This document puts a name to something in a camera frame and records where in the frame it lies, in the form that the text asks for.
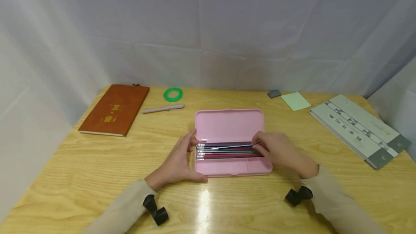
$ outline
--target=pencil eraser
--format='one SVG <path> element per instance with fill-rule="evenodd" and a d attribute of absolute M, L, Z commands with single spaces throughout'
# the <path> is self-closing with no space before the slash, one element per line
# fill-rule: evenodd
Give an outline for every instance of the pencil eraser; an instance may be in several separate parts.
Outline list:
<path fill-rule="evenodd" d="M 269 91 L 268 93 L 267 93 L 267 95 L 270 97 L 270 98 L 275 98 L 275 97 L 279 97 L 280 95 L 282 95 L 281 93 L 280 93 L 280 91 L 279 90 L 274 90 L 274 91 Z"/>

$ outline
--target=green sticky note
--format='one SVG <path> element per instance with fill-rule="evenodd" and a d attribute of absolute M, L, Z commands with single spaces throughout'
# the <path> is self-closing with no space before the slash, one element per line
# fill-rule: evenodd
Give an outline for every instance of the green sticky note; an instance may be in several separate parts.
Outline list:
<path fill-rule="evenodd" d="M 290 106 L 293 111 L 298 111 L 311 106 L 299 92 L 282 95 L 282 99 L 287 103 L 288 106 Z"/>

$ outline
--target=wood grain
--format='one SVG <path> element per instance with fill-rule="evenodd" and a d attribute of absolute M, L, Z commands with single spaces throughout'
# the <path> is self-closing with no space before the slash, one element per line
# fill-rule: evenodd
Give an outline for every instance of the wood grain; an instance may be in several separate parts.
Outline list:
<path fill-rule="evenodd" d="M 106 87 L 66 137 L 43 171 L 0 227 L 0 233 L 80 233 L 134 179 L 153 171 L 177 139 L 194 127 L 198 110 L 260 108 L 266 131 L 286 133 L 341 182 L 345 190 L 389 233 L 416 229 L 416 166 L 402 152 L 375 171 L 316 121 L 310 108 L 291 111 L 266 92 L 183 89 L 183 110 L 139 114 L 127 137 L 77 132 Z M 142 109 L 169 105 L 164 87 L 151 87 Z M 316 106 L 335 94 L 302 94 Z M 372 114 L 360 96 L 348 98 Z M 266 176 L 210 178 L 207 184 L 181 182 L 162 189 L 159 206 L 170 220 L 157 227 L 143 215 L 129 233 L 333 233 L 308 202 L 284 202 L 296 176 L 274 171 Z"/>

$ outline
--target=hand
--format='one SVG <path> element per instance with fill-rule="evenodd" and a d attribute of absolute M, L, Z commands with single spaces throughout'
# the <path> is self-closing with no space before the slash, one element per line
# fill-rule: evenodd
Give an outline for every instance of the hand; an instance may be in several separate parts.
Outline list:
<path fill-rule="evenodd" d="M 154 191 L 158 191 L 166 184 L 180 182 L 182 180 L 191 180 L 194 182 L 208 181 L 205 175 L 191 171 L 186 162 L 186 152 L 192 152 L 192 146 L 199 143 L 193 137 L 195 132 L 196 129 L 191 130 L 187 135 L 181 137 L 165 162 L 145 178 L 149 187 Z"/>
<path fill-rule="evenodd" d="M 285 134 L 259 131 L 253 136 L 252 144 L 254 149 L 257 149 L 274 165 L 292 169 L 303 179 L 309 179 L 318 174 L 318 164 L 299 151 Z"/>

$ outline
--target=white backdrop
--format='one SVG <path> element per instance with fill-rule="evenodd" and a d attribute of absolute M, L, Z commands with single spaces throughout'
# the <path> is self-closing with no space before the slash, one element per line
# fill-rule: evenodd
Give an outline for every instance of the white backdrop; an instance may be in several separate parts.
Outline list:
<path fill-rule="evenodd" d="M 368 98 L 384 122 L 408 138 L 416 162 L 416 57 Z"/>
<path fill-rule="evenodd" d="M 368 96 L 414 20 L 416 0 L 0 0 L 0 220 L 107 84 Z"/>

